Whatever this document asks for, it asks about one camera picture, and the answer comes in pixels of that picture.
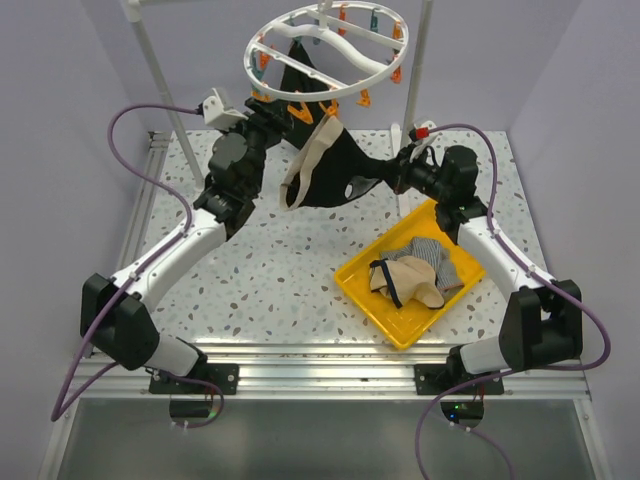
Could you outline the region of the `plain black underwear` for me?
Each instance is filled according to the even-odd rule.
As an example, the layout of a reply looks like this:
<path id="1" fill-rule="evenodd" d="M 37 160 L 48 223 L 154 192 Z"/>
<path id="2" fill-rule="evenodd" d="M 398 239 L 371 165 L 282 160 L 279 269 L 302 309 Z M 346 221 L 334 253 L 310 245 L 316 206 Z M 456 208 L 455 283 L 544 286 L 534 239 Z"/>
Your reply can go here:
<path id="1" fill-rule="evenodd" d="M 282 180 L 280 207 L 292 211 L 346 205 L 382 182 L 389 186 L 394 175 L 386 174 L 387 161 L 368 156 L 336 117 L 326 116 Z"/>

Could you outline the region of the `grey striped underwear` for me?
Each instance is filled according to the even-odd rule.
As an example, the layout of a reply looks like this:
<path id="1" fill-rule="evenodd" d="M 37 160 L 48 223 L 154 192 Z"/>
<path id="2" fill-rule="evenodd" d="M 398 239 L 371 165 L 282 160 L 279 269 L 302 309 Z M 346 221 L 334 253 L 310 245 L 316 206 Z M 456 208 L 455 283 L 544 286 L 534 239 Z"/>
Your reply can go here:
<path id="1" fill-rule="evenodd" d="M 405 246 L 383 251 L 379 256 L 392 261 L 415 257 L 427 262 L 436 274 L 436 287 L 441 293 L 457 293 L 464 286 L 451 260 L 450 251 L 436 239 L 415 236 Z"/>

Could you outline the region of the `beige underwear navy trim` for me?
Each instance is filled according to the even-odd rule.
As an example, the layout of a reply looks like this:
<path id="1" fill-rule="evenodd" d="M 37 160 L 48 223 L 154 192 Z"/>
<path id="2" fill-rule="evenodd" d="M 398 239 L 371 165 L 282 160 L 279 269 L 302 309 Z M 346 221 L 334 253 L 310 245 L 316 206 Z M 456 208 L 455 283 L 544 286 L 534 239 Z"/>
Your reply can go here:
<path id="1" fill-rule="evenodd" d="M 445 300 L 436 287 L 436 274 L 425 261 L 405 257 L 398 261 L 378 259 L 369 265 L 369 288 L 388 298 L 397 309 L 416 300 L 429 309 L 439 309 Z"/>

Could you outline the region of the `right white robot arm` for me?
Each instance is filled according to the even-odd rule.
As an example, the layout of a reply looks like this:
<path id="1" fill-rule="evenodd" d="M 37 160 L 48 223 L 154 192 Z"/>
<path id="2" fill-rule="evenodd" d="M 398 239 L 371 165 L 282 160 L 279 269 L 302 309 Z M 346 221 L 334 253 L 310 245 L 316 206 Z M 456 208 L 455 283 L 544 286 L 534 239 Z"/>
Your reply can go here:
<path id="1" fill-rule="evenodd" d="M 387 183 L 396 193 L 413 188 L 434 200 L 439 229 L 482 265 L 507 306 L 498 335 L 450 350 L 442 381 L 468 392 L 481 375 L 546 368 L 576 359 L 583 348 L 581 292 L 571 280 L 557 281 L 539 270 L 501 237 L 487 206 L 476 194 L 477 155 L 464 146 L 445 150 L 430 163 L 429 148 L 402 148 Z"/>

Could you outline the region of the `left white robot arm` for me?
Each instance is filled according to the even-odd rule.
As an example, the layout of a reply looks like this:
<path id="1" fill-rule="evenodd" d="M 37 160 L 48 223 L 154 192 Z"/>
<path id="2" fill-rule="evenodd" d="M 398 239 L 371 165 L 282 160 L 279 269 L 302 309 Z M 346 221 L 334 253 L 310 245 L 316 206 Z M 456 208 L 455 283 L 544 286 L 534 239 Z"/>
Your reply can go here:
<path id="1" fill-rule="evenodd" d="M 224 245 L 246 223 L 262 190 L 267 151 L 293 129 L 281 101 L 250 98 L 247 113 L 207 98 L 195 114 L 220 137 L 214 142 L 204 188 L 174 229 L 146 254 L 109 277 L 89 277 L 81 294 L 83 340 L 127 370 L 164 370 L 185 392 L 208 379 L 206 357 L 195 345 L 158 331 L 152 313 L 195 264 Z"/>

